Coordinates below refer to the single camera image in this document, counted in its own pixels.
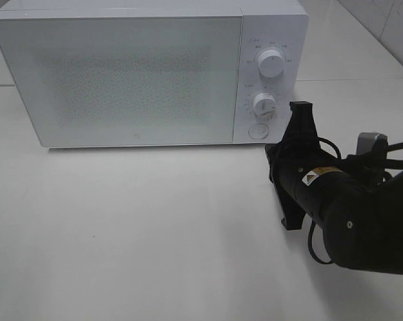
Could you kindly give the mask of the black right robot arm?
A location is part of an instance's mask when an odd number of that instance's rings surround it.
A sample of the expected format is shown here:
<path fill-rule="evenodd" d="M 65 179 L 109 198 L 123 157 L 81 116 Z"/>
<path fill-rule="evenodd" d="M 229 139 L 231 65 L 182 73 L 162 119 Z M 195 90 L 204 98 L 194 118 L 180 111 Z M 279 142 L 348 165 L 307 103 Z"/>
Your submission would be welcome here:
<path fill-rule="evenodd" d="M 385 135 L 363 132 L 355 154 L 323 149 L 310 102 L 291 102 L 283 138 L 265 147 L 283 210 L 282 225 L 320 228 L 329 263 L 350 270 L 403 275 L 403 150 Z"/>

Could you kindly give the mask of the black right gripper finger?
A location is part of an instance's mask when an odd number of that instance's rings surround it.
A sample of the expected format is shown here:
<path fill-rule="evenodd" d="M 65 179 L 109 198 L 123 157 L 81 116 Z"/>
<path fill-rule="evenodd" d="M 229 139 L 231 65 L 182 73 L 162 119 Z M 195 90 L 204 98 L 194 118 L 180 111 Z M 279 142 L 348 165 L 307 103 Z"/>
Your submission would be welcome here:
<path fill-rule="evenodd" d="M 313 118 L 313 104 L 307 101 L 293 101 L 289 104 L 291 118 L 283 135 L 283 142 L 307 142 L 319 144 L 319 137 Z"/>
<path fill-rule="evenodd" d="M 305 211 L 282 187 L 275 187 L 275 189 L 283 210 L 282 225 L 287 231 L 300 230 L 303 226 Z"/>

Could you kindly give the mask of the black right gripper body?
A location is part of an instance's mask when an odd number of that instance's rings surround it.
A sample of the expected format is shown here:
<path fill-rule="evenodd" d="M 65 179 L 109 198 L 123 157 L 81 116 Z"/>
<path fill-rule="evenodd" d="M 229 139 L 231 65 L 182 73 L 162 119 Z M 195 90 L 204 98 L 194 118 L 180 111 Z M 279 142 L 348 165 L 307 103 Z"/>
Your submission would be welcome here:
<path fill-rule="evenodd" d="M 277 144 L 266 144 L 264 151 L 270 168 L 269 178 L 276 188 L 281 207 L 299 207 L 291 195 L 279 182 L 279 172 L 285 167 L 306 168 L 320 163 L 321 138 L 318 136 L 296 135 Z"/>

